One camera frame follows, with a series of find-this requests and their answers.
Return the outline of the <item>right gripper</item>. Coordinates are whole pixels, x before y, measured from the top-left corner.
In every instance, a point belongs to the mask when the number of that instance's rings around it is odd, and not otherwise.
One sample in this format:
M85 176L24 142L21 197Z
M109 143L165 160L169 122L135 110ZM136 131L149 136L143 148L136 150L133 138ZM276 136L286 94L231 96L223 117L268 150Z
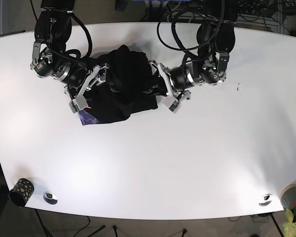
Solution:
M91 70L82 68L73 72L65 87L65 93L70 97L69 107L75 114L88 107L85 92L95 90L110 80L109 64L95 65Z

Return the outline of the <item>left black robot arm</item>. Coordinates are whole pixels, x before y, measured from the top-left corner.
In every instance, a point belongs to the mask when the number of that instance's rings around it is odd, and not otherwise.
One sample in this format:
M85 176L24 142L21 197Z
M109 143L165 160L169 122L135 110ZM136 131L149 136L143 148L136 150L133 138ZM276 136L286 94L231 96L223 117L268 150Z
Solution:
M196 33L197 46L194 47L184 46L176 30L179 18L185 13L201 17L201 25ZM164 14L160 20L169 19L177 46L166 44L160 33L157 33L157 37L165 47L182 52L184 56L181 65L172 69L151 60L149 64L155 69L155 82L147 93L162 96L163 105L176 113L181 102L191 98L189 88L224 82L230 53L235 46L237 16L236 0L205 0L200 7L171 9Z

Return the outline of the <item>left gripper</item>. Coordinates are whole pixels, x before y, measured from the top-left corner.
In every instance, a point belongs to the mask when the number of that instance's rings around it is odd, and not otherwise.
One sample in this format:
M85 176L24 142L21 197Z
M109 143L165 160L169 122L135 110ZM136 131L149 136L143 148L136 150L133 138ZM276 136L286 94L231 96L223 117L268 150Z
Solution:
M191 98L191 92L188 89L198 85L198 81L193 78L192 62L172 69L154 60L149 61L149 64L153 75L148 94L162 97L160 101L162 105L176 113L181 107L181 102Z

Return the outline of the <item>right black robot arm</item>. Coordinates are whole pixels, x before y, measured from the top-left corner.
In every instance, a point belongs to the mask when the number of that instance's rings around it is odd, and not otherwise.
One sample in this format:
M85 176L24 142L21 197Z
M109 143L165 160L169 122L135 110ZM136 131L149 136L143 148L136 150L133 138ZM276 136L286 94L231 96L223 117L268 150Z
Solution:
M109 64L96 64L91 58L91 35L74 14L73 0L43 0L42 12L35 16L35 42L31 70L39 78L52 77L65 84L65 93L70 97L69 106L74 113L88 108L84 94L106 82ZM78 49L66 49L72 33L72 21L83 29L88 50L81 55Z

